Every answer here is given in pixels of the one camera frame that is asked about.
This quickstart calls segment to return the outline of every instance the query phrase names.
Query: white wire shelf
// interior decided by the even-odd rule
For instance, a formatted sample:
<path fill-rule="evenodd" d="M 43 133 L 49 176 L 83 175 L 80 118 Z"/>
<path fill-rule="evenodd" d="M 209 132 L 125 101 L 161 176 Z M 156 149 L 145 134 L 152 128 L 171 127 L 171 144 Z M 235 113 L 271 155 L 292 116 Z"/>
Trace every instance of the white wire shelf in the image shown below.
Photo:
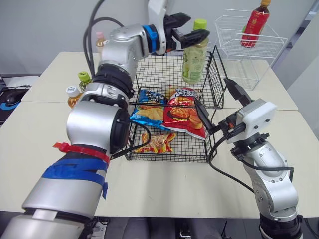
<path fill-rule="evenodd" d="M 250 14 L 250 11 L 233 11 L 236 14 Z M 285 45 L 287 38 L 279 37 L 278 34 L 266 23 L 262 35 L 259 39 L 245 40 L 245 42 L 256 43 L 254 47 L 244 47 L 241 45 L 243 35 L 251 35 L 242 33 L 244 26 L 247 24 L 249 16 L 224 15 L 215 22 L 220 47 L 230 56 L 249 56 L 258 58 L 276 58 L 278 53 Z"/>
<path fill-rule="evenodd" d="M 288 39 L 280 37 L 267 23 L 261 35 L 244 34 L 251 11 L 226 9 L 225 13 L 215 25 L 227 75 L 245 89 L 252 90 L 275 62 Z M 246 46 L 252 43 L 253 47 L 241 44 L 244 35 L 258 37 L 258 40 L 244 40 Z M 261 60 L 268 67 L 256 70 Z"/>

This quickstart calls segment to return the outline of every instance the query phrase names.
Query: wire basket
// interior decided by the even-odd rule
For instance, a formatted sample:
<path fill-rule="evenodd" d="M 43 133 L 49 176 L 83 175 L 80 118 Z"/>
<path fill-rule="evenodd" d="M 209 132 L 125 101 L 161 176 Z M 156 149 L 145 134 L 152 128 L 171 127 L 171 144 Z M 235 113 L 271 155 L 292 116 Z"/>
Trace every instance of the wire basket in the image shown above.
<path fill-rule="evenodd" d="M 133 85 L 135 95 L 131 98 L 130 104 L 140 105 L 138 98 L 141 89 L 165 95 L 167 86 L 173 85 L 194 89 L 196 97 L 203 101 L 207 109 L 222 109 L 225 86 L 222 83 L 220 72 L 223 73 L 223 76 L 226 72 L 223 64 L 217 65 L 216 63 L 217 61 L 221 62 L 217 47 L 212 47 L 212 43 L 210 43 L 207 49 L 207 57 L 204 63 L 206 67 L 204 67 L 201 80 L 197 84 L 190 85 L 182 79 L 183 50 L 175 50 L 165 56 L 149 56 L 141 60 L 137 67 Z"/>
<path fill-rule="evenodd" d="M 215 22 L 221 56 L 228 77 L 243 88 L 252 90 L 273 65 L 284 48 L 287 38 L 279 35 L 266 23 L 261 35 L 243 33 L 251 11 L 226 9 L 226 14 Z M 257 36 L 256 40 L 245 40 L 254 47 L 241 45 L 244 35 Z"/>
<path fill-rule="evenodd" d="M 179 87 L 190 87 L 195 90 L 196 97 L 208 109 L 222 109 L 224 105 L 224 86 L 220 73 L 226 75 L 225 68 L 221 61 L 218 49 L 208 46 L 205 69 L 198 84 L 188 84 L 182 79 L 183 51 L 177 50 L 168 53 L 165 56 L 149 56 L 142 60 L 137 68 L 137 77 L 134 82 L 135 96 L 130 104 L 135 105 L 153 105 L 141 104 L 138 102 L 141 89 L 155 91 L 165 95 L 166 86 L 174 85 Z M 167 133 L 158 128 L 148 127 L 151 134 Z M 130 125 L 130 136 L 127 148 L 142 144 L 142 134 L 145 130 L 136 125 Z M 147 160 L 147 161 L 174 161 L 174 162 L 207 162 L 207 157 L 212 149 L 212 142 L 209 134 L 205 130 L 206 140 L 197 139 L 184 132 L 175 132 L 176 138 L 170 143 L 173 152 L 163 154 L 155 153 L 136 153 L 129 152 L 126 155 L 128 160 Z"/>

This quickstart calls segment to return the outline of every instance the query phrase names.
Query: green bottle cap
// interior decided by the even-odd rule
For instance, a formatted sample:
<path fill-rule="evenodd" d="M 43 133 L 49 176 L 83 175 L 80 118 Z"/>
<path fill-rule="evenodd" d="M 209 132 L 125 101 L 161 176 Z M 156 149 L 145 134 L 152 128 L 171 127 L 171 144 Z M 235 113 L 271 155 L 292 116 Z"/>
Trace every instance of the green bottle cap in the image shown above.
<path fill-rule="evenodd" d="M 87 73 L 86 71 L 79 72 L 78 77 L 80 81 L 82 81 L 83 83 L 89 83 L 91 81 L 89 73 Z"/>
<path fill-rule="evenodd" d="M 194 22 L 193 30 L 198 29 L 206 29 L 207 28 L 207 20 L 204 18 L 197 18 Z"/>

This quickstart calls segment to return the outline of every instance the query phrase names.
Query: pink bottle cap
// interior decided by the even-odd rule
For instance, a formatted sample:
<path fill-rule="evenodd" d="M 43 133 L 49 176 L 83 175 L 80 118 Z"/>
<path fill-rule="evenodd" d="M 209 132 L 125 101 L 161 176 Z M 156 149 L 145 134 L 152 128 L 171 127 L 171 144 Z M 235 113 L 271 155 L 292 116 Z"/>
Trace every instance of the pink bottle cap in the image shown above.
<path fill-rule="evenodd" d="M 101 31 L 97 31 L 95 34 L 96 34 L 96 37 L 99 39 L 104 38 L 103 32 L 101 32 Z"/>

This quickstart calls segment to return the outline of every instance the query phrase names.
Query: white table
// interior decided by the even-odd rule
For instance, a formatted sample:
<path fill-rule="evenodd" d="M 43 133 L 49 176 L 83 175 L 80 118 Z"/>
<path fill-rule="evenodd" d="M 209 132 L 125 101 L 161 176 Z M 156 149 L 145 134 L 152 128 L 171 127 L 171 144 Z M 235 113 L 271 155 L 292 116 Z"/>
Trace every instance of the white table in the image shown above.
<path fill-rule="evenodd" d="M 98 55 L 94 55 L 95 67 L 98 65 Z M 266 61 L 256 63 L 258 71 L 262 72 L 268 67 Z M 84 53 L 81 52 L 61 52 L 53 60 L 50 66 L 43 72 L 37 82 L 22 98 L 23 102 L 67 102 L 65 89 L 68 86 L 77 86 L 79 79 L 77 73 L 80 71 L 89 72 L 85 61 Z M 262 81 L 253 91 L 248 91 L 252 99 L 262 98 L 271 101 L 278 106 L 279 110 L 298 110 L 294 101 L 280 83 L 279 79 L 272 71 L 266 73 Z M 225 108 L 239 109 L 240 103 L 225 92 Z"/>
<path fill-rule="evenodd" d="M 22 102 L 0 129 L 0 210 L 21 212 L 21 205 L 45 169 L 64 154 L 52 148 L 68 142 L 66 103 Z M 216 121 L 234 110 L 216 113 Z M 319 143 L 299 112 L 277 111 L 269 141 L 295 167 L 299 213 L 319 216 Z M 222 144 L 215 164 L 250 183 L 241 163 Z M 111 162 L 107 200 L 98 216 L 258 218 L 254 195 L 205 163 Z"/>

